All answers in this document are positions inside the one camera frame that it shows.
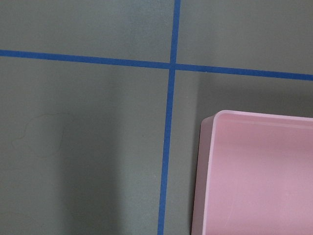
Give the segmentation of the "pink plastic bin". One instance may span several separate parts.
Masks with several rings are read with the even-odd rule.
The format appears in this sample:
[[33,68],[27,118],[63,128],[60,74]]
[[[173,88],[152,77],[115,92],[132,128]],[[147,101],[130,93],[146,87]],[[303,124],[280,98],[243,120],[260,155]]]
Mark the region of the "pink plastic bin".
[[205,118],[191,233],[312,232],[313,120],[231,110]]

